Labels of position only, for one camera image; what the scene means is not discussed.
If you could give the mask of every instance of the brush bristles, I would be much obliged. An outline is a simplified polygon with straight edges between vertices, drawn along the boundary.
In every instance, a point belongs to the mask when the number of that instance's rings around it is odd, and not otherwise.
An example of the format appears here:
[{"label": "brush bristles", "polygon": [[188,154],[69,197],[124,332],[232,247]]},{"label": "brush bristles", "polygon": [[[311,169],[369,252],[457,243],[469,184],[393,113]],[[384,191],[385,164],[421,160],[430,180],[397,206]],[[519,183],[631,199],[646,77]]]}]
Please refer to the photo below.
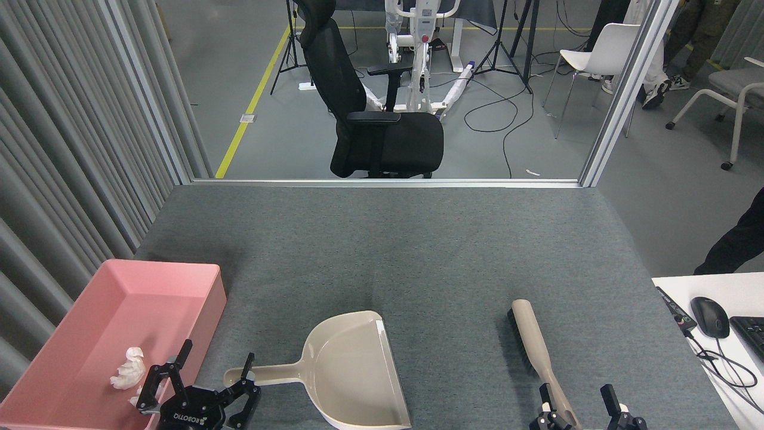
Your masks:
[{"label": "brush bristles", "polygon": [[517,327],[517,320],[515,319],[515,313],[512,310],[512,308],[510,308],[510,310],[507,312],[507,318],[510,320],[510,326],[512,327],[512,334],[514,334],[515,341],[517,342],[517,350],[520,352],[520,359],[525,365],[525,368],[528,371],[528,373],[537,374],[536,369],[533,367],[533,365],[530,362],[530,358],[528,358],[528,352],[525,349],[525,344],[523,343],[523,337],[520,336],[520,328]]}]

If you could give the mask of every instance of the pink plastic bin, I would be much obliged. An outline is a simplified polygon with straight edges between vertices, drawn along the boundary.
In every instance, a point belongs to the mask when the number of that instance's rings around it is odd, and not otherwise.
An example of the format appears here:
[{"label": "pink plastic bin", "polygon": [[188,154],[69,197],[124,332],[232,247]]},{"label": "pink plastic bin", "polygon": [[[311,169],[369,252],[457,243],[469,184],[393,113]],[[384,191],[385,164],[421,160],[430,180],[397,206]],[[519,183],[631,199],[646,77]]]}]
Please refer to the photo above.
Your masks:
[{"label": "pink plastic bin", "polygon": [[[104,262],[53,336],[0,404],[0,427],[11,430],[153,428],[129,402],[132,389],[114,389],[109,377],[129,347],[144,363],[164,363],[193,342],[181,371],[196,379],[225,307],[220,268],[213,264]],[[172,396],[169,381],[161,401]]]}]

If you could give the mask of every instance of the chair headrest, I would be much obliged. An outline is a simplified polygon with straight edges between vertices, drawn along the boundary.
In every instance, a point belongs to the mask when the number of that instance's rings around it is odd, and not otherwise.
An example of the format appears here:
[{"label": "chair headrest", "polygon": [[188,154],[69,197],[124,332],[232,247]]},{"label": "chair headrest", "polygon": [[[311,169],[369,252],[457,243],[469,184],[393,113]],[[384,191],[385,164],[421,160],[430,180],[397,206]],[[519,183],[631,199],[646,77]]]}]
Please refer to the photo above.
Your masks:
[{"label": "chair headrest", "polygon": [[299,44],[308,47],[316,38],[316,33],[334,14],[336,0],[294,0],[299,6],[299,15],[305,20],[305,29],[299,36]]}]

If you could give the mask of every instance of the white tissue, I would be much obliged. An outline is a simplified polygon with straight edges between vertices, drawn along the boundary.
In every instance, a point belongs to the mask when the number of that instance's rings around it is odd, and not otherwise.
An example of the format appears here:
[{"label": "white tissue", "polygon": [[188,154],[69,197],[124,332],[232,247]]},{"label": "white tissue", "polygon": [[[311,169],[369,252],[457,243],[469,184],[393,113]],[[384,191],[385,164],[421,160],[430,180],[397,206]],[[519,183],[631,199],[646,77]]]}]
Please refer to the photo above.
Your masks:
[{"label": "white tissue", "polygon": [[146,373],[146,366],[143,363],[143,350],[141,348],[128,348],[125,357],[128,360],[117,368],[119,376],[109,378],[109,381],[116,389],[128,389],[136,386]]},{"label": "white tissue", "polygon": [[[157,386],[157,393],[162,392],[162,388],[164,388],[164,381],[160,382]],[[138,397],[141,396],[141,391],[143,391],[143,386],[138,387],[138,391],[135,392],[135,397],[131,397],[128,402],[130,402],[131,405],[137,406],[138,405]]]}]

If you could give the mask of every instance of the black office chair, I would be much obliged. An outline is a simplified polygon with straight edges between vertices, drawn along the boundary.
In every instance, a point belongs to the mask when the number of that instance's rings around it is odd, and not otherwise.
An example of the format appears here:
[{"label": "black office chair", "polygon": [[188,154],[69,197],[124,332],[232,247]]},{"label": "black office chair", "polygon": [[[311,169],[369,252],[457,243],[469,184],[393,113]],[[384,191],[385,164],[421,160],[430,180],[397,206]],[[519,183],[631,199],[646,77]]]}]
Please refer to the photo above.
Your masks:
[{"label": "black office chair", "polygon": [[295,0],[305,19],[299,37],[305,61],[321,98],[337,119],[332,173],[347,178],[368,171],[369,178],[430,178],[443,159],[443,127],[426,112],[395,113],[400,76],[411,66],[369,67],[388,75],[385,112],[365,112],[366,92],[355,73],[332,19],[335,0]]}]

